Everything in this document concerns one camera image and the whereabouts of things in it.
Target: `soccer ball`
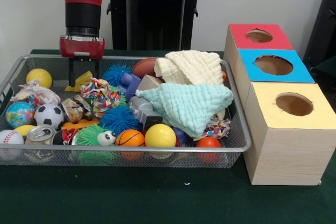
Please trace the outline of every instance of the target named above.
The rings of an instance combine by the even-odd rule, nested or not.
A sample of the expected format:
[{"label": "soccer ball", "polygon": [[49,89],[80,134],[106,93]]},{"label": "soccer ball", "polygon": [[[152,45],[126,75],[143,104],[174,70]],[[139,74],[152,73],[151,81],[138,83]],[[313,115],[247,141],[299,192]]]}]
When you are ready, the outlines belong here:
[{"label": "soccer ball", "polygon": [[39,106],[34,115],[37,125],[47,124],[58,130],[64,123],[64,115],[61,108],[55,104],[44,104]]}]

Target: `round hole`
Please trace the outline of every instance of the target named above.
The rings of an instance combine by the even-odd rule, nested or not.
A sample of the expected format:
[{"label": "round hole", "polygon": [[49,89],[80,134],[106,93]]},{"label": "round hole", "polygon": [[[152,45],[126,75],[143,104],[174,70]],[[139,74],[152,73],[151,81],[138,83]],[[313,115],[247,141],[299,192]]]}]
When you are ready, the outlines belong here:
[{"label": "round hole", "polygon": [[263,72],[275,76],[285,76],[293,71],[293,65],[288,60],[275,55],[263,55],[255,63]]},{"label": "round hole", "polygon": [[258,43],[266,43],[273,40],[273,36],[266,31],[254,29],[246,34],[247,38]]},{"label": "round hole", "polygon": [[277,106],[291,115],[304,116],[313,111],[313,104],[306,97],[296,93],[283,93],[276,99]]}]

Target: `wire mesh basket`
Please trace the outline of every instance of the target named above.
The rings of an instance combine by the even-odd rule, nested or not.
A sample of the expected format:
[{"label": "wire mesh basket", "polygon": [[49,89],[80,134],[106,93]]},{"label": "wire mesh basket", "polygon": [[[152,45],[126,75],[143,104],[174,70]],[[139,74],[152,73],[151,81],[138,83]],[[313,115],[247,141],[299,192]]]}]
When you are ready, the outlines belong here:
[{"label": "wire mesh basket", "polygon": [[[99,61],[100,73],[111,65],[133,67],[144,57],[104,56]],[[0,131],[11,129],[5,119],[5,111],[10,98],[26,82],[26,76],[34,68],[46,69],[53,77],[51,89],[62,101],[76,93],[65,92],[69,83],[68,59],[58,55],[28,55],[19,58],[0,85]],[[230,168],[240,154],[250,147],[250,134],[239,100],[230,67],[222,61],[222,70],[227,73],[225,86],[234,94],[234,102],[227,108],[231,120],[228,137],[221,139],[222,148],[195,148],[193,141],[185,147],[103,147],[103,146],[63,146],[0,144],[0,153],[10,153],[12,160],[2,160],[0,165],[46,165],[46,166],[136,166],[136,167],[212,167]],[[78,77],[95,65],[90,61],[80,61],[74,65]]]}]

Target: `yellow box top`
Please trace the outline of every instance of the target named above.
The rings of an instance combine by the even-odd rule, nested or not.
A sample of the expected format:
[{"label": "yellow box top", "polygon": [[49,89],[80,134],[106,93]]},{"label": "yellow box top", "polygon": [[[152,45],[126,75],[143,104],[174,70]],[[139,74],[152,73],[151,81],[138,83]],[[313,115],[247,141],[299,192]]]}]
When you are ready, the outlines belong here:
[{"label": "yellow box top", "polygon": [[336,114],[317,84],[252,82],[252,86],[268,127],[336,129]]}]

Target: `stacked wooden boxes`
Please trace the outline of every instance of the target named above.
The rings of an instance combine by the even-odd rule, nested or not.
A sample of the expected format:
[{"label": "stacked wooden boxes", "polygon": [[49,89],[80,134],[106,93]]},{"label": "stacked wooden boxes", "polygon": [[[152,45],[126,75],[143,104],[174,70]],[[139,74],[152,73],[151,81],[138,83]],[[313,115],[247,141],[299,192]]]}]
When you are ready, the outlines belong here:
[{"label": "stacked wooden boxes", "polygon": [[336,114],[278,25],[230,24],[224,59],[252,136],[253,185],[317,185],[336,147]]}]

